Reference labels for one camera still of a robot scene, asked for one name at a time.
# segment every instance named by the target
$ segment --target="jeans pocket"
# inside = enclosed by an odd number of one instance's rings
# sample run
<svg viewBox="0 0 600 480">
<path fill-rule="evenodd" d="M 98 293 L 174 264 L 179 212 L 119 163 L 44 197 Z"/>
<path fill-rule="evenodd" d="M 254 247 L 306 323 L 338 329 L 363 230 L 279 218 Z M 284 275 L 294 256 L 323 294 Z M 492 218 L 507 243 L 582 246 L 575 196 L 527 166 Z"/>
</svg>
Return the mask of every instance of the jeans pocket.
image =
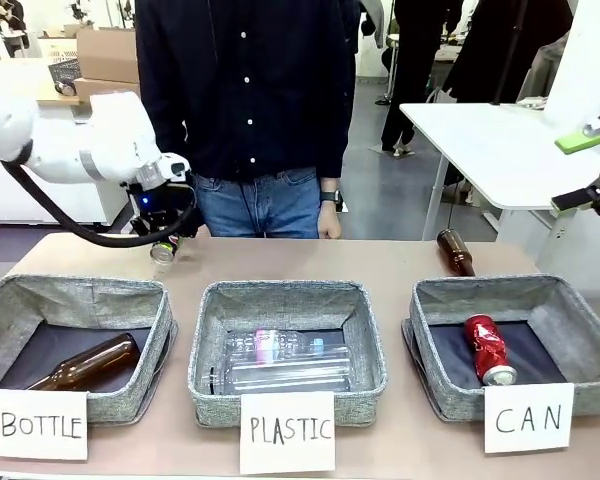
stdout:
<svg viewBox="0 0 600 480">
<path fill-rule="evenodd" d="M 222 180 L 196 175 L 196 187 L 207 192 L 217 192 L 222 186 Z"/>
<path fill-rule="evenodd" d="M 287 170 L 282 174 L 284 182 L 291 187 L 302 185 L 316 178 L 315 168 L 298 168 L 296 170 Z"/>
</svg>

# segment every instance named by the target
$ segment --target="brown glass bottle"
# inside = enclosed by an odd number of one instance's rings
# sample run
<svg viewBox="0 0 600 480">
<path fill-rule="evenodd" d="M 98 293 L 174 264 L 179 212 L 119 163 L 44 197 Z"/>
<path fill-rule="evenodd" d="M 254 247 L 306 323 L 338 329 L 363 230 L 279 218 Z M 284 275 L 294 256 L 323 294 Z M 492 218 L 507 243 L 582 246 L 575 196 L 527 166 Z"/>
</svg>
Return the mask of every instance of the brown glass bottle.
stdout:
<svg viewBox="0 0 600 480">
<path fill-rule="evenodd" d="M 473 257 L 458 232 L 447 228 L 438 234 L 437 240 L 447 265 L 454 273 L 462 277 L 475 276 Z"/>
<path fill-rule="evenodd" d="M 139 358 L 136 341 L 123 333 L 61 362 L 27 390 L 89 390 L 116 372 L 135 366 Z"/>
</svg>

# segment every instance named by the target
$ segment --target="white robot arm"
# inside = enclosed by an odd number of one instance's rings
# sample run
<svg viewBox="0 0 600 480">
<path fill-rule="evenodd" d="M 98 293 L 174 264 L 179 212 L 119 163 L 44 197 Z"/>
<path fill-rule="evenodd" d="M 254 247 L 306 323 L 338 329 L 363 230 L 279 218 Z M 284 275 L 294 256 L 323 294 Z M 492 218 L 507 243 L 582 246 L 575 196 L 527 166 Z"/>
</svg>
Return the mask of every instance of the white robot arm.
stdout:
<svg viewBox="0 0 600 480">
<path fill-rule="evenodd" d="M 185 225 L 195 211 L 189 163 L 160 152 L 140 99 L 131 92 L 96 95 L 91 106 L 89 123 L 75 126 L 39 119 L 34 101 L 0 97 L 0 160 L 5 169 L 65 228 L 93 243 L 127 247 L 180 233 L 195 236 L 197 225 Z M 75 224 L 20 166 L 50 183 L 110 181 L 125 186 L 139 214 L 133 225 L 146 238 L 112 241 Z"/>
</svg>

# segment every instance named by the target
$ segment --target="hand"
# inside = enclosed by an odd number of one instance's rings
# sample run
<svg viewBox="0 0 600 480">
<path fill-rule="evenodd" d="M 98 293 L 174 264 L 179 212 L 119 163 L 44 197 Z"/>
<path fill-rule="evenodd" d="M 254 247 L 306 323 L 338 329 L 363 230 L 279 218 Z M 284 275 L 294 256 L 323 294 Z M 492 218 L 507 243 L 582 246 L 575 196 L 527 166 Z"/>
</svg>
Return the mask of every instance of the hand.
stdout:
<svg viewBox="0 0 600 480">
<path fill-rule="evenodd" d="M 333 202 L 322 202 L 320 215 L 318 216 L 318 234 L 320 238 L 338 239 L 342 235 L 342 227 L 338 220 L 336 204 Z"/>
</svg>

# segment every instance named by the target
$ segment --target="blue jeans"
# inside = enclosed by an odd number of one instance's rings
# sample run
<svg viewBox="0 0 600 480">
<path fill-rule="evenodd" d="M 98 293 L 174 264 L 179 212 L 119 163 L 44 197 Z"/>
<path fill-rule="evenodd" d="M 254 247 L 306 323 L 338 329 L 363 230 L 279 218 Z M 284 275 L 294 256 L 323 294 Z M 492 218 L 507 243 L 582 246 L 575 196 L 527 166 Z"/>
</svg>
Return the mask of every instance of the blue jeans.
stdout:
<svg viewBox="0 0 600 480">
<path fill-rule="evenodd" d="M 196 180 L 198 206 L 214 237 L 318 238 L 315 168 L 256 178 L 242 189 L 217 178 L 198 175 Z"/>
</svg>

